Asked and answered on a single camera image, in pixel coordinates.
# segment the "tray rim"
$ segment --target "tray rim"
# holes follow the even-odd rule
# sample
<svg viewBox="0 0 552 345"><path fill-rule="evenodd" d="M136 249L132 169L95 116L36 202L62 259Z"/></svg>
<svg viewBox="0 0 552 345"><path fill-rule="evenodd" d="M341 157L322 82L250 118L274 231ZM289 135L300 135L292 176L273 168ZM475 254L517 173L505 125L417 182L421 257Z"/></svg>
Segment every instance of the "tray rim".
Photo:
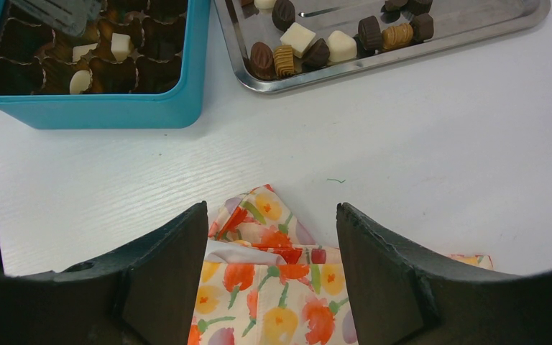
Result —
<svg viewBox="0 0 552 345"><path fill-rule="evenodd" d="M214 0L214 4L224 34L229 60L234 69L236 79L238 79L243 86L252 91L274 94L529 29L541 23L551 10L551 0L537 1L537 9L532 14L525 17L519 17L510 21L480 27L479 29L453 34L434 41L424 42L421 45L413 45L405 49L388 52L387 54L378 54L358 60L351 60L347 63L341 63L313 72L299 74L291 78L274 81L257 79L248 72L244 66L242 54L240 53L236 28L234 24L229 21L229 10L227 9L226 2L223 0Z"/></svg>

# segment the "stainless steel tray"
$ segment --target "stainless steel tray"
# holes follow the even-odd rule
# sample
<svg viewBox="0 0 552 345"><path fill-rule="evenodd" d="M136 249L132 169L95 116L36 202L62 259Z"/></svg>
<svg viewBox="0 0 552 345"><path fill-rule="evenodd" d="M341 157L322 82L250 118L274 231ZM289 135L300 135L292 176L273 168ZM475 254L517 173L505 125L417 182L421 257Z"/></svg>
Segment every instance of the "stainless steel tray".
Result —
<svg viewBox="0 0 552 345"><path fill-rule="evenodd" d="M298 13L295 21L316 32L317 39L326 39L334 30L353 37L359 20L370 15L378 18L382 30L409 22L411 16L405 11L398 19L383 15L384 0L292 2ZM236 77L253 91L276 93L533 27L547 16L551 0L434 0L430 14L435 20L435 35L431 40L274 81L256 79L247 70L255 42L272 49L280 45L282 32L272 23L271 11L259 11L253 4L243 8L240 0L215 0L215 5ZM300 61L296 61L296 70L301 71Z"/></svg>

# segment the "white table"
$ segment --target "white table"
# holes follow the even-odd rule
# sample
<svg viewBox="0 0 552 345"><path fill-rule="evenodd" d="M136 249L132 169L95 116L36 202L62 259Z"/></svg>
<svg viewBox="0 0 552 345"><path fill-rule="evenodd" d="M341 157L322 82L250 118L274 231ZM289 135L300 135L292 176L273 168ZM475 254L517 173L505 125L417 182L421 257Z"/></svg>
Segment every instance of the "white table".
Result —
<svg viewBox="0 0 552 345"><path fill-rule="evenodd" d="M552 268L552 10L529 31L279 96L238 83L214 9L210 26L187 129L42 132L0 112L7 273L62 270L263 183L326 244L348 201L437 252Z"/></svg>

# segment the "floral fabric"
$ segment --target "floral fabric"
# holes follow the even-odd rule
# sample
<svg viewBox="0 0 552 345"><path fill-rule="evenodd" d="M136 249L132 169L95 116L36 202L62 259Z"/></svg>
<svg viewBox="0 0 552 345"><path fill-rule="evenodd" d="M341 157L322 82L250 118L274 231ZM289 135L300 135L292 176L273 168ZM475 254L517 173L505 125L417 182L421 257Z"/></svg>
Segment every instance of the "floral fabric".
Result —
<svg viewBox="0 0 552 345"><path fill-rule="evenodd" d="M205 261L188 345L357 344L339 249L317 245L270 185L228 199L208 235L287 264ZM492 269L487 255L450 257Z"/></svg>

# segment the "white chocolate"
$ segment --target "white chocolate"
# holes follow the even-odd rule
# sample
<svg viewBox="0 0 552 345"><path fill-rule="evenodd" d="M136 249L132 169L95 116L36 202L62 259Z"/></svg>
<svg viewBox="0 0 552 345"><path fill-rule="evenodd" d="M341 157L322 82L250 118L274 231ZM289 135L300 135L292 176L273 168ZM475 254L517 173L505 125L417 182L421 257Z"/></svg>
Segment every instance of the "white chocolate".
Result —
<svg viewBox="0 0 552 345"><path fill-rule="evenodd" d="M287 32L285 32L285 34L280 38L280 43L282 43L282 45L290 45L293 47L293 54L301 59L305 52L310 49L310 45L312 44L314 37L316 37L315 32L312 32L297 23L293 23Z"/></svg>
<svg viewBox="0 0 552 345"><path fill-rule="evenodd" d="M276 0L254 0L253 3L257 9L272 9Z"/></svg>
<svg viewBox="0 0 552 345"><path fill-rule="evenodd" d="M73 62L78 62L82 56L88 54L90 50L96 49L96 47L98 47L98 43L94 43L93 45L79 45L77 47L73 47Z"/></svg>
<svg viewBox="0 0 552 345"><path fill-rule="evenodd" d="M92 76L87 70L79 70L77 73L73 74L73 77L70 79L70 84L68 89L71 95L78 95L79 93L84 92L90 88L90 83L92 81Z"/></svg>
<svg viewBox="0 0 552 345"><path fill-rule="evenodd" d="M327 38L327 47L330 52L329 61L333 63L354 59L357 56L357 42L354 41L354 38L338 30Z"/></svg>
<svg viewBox="0 0 552 345"><path fill-rule="evenodd" d="M111 52L117 61L124 61L134 50L134 45L127 34L113 33L111 38Z"/></svg>

